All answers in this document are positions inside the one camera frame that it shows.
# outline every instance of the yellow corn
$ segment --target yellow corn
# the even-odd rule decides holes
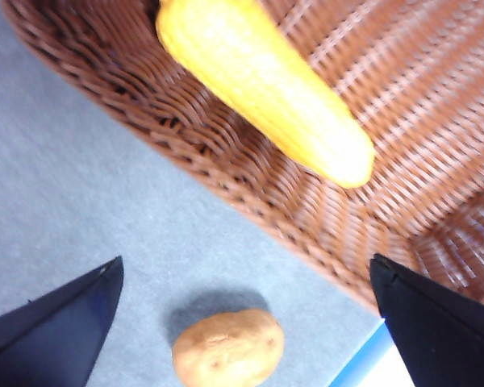
[[[177,62],[288,157],[345,188],[369,180],[370,138],[256,0],[162,0],[156,29]]]

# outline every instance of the woven texture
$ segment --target woven texture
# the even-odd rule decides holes
[[[262,4],[371,136],[367,185],[295,164],[174,62],[156,1],[2,2],[64,79],[355,298],[374,305],[380,252],[484,300],[484,0]]]

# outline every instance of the gray surface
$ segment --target gray surface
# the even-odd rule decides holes
[[[118,254],[123,294],[89,387],[179,386],[169,341],[243,306],[268,306],[286,332],[264,386],[320,387],[377,323],[47,70],[0,15],[0,314]]]

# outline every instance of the blue strip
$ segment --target blue strip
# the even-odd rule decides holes
[[[344,366],[330,387],[356,387],[369,370],[394,345],[386,324],[382,324],[364,343],[355,356]]]

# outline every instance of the wicker basket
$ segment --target wicker basket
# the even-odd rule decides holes
[[[371,181],[303,169],[176,64],[156,0],[6,0],[20,39],[369,306],[381,252],[484,301],[484,0],[262,0],[374,141]]]

